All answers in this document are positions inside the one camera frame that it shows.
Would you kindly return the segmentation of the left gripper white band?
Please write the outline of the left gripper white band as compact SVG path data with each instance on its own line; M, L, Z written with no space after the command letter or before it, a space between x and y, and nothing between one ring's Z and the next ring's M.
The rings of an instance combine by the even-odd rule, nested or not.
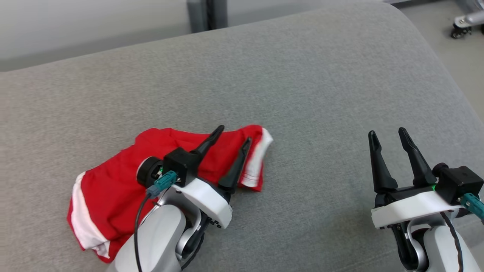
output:
M197 168L207 155L210 148L216 144L225 129L224 125L219 125L199 146L190 151L193 165ZM218 189L223 194L234 194L240 176L244 170L244 165L252 145L252 138L247 138L237 151L237 155L223 177L218 181ZM189 184L181 187L173 184L171 186L180 193L208 217L216 221L222 229L226 229L232 220L232 208L223 196L211 187L207 182L195 178Z

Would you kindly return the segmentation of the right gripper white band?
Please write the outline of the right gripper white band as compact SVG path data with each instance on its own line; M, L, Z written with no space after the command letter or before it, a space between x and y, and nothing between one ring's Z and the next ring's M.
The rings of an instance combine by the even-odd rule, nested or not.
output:
M368 141L374 192L377 193L375 208L371 210L374 227L380 229L393 224L437 215L440 212L454 212L462 209L462 205L459 203L449 204L434 190L433 185L437 182L437 178L408 131L404 127L400 127L398 134L410 161L415 187L395 190L398 188L397 181L389 173L376 132L371 130L368 133Z

